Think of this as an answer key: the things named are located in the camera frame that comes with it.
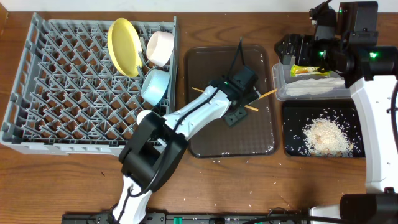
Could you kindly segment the yellow green snack wrapper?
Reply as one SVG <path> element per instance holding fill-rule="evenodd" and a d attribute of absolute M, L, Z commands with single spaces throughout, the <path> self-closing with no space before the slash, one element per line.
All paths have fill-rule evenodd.
<path fill-rule="evenodd" d="M 323 77 L 330 77 L 330 71 L 319 71 L 319 67 L 311 67 L 311 66 L 300 66 L 300 65 L 293 65 L 290 69 L 290 76 L 291 77 L 301 77 L 304 75 L 315 75 L 315 76 L 323 76 Z"/>

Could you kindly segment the white napkin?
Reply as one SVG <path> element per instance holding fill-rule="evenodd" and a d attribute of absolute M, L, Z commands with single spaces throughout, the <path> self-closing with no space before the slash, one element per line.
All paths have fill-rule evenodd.
<path fill-rule="evenodd" d="M 286 94 L 289 96 L 320 95 L 335 88 L 344 87 L 345 81 L 340 78 L 307 79 L 288 83 Z"/>

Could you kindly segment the wooden chopstick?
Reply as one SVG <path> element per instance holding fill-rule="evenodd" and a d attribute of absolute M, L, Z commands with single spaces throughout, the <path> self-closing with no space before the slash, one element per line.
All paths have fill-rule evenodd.
<path fill-rule="evenodd" d="M 268 92 L 265 93 L 265 94 L 262 94 L 262 95 L 258 98 L 258 100 L 260 100 L 260 99 L 262 99 L 262 98 L 265 98 L 265 97 L 267 97 L 267 96 L 269 96 L 269 95 L 275 93 L 277 90 L 278 90 L 278 89 L 276 88 L 276 89 L 273 89 L 273 90 L 271 90 L 271 91 L 268 91 Z"/>
<path fill-rule="evenodd" d="M 201 93 L 204 92 L 204 90 L 201 90 L 201 89 L 195 88 L 195 87 L 191 87 L 191 89 L 192 89 L 192 90 L 195 90 L 195 91 L 199 91 L 199 92 L 201 92 Z M 249 110 L 259 111 L 258 108 L 255 108 L 255 107 L 253 107 L 253 106 L 245 105 L 244 107 L 247 108 L 247 109 L 249 109 Z"/>

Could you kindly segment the light blue bowl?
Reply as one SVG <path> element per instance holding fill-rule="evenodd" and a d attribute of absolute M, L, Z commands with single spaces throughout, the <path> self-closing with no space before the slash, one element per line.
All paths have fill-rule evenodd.
<path fill-rule="evenodd" d="M 168 89 L 170 81 L 170 73 L 163 70 L 151 70 L 141 88 L 142 98 L 150 103 L 152 106 L 156 106 Z"/>

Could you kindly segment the white paper cup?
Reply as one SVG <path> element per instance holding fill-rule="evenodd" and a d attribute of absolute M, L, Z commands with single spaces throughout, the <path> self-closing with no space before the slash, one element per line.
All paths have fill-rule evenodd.
<path fill-rule="evenodd" d="M 142 111 L 137 115 L 136 123 L 137 123 L 138 125 L 140 125 L 141 121 L 142 121 L 148 114 L 151 114 L 151 113 L 152 113 L 151 110 L 142 110 Z"/>

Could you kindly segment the pink white bowl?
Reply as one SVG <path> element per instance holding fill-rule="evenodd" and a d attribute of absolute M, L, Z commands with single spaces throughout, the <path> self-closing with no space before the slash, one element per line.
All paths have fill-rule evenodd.
<path fill-rule="evenodd" d="M 147 59 L 158 67 L 163 67 L 169 61 L 174 49 L 172 33 L 157 31 L 152 34 L 147 44 Z"/>

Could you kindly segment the yellow round plate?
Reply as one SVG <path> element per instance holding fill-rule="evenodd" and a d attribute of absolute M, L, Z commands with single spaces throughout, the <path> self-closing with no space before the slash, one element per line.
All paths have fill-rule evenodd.
<path fill-rule="evenodd" d="M 136 77 L 142 66 L 139 52 L 142 47 L 137 31 L 125 18 L 116 19 L 108 31 L 108 50 L 116 69 L 127 77 Z"/>

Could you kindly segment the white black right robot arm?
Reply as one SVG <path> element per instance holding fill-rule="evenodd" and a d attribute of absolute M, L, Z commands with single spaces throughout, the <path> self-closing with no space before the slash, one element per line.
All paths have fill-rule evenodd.
<path fill-rule="evenodd" d="M 377 11 L 375 1 L 338 9 L 324 1 L 309 11 L 314 34 L 287 34 L 274 46 L 279 100 L 350 97 L 359 117 L 366 192 L 311 208 L 314 223 L 397 222 L 397 47 L 378 44 Z"/>

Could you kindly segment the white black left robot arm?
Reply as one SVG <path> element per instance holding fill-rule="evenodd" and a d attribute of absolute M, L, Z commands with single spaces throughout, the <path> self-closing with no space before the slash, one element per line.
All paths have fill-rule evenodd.
<path fill-rule="evenodd" d="M 234 75 L 211 80 L 203 93 L 176 112 L 159 116 L 142 111 L 138 127 L 119 154 L 123 191 L 109 216 L 110 223 L 140 223 L 152 193 L 175 172 L 189 140 L 212 121 L 230 113 L 240 113 L 259 98 L 255 89 L 258 76 L 244 66 Z"/>

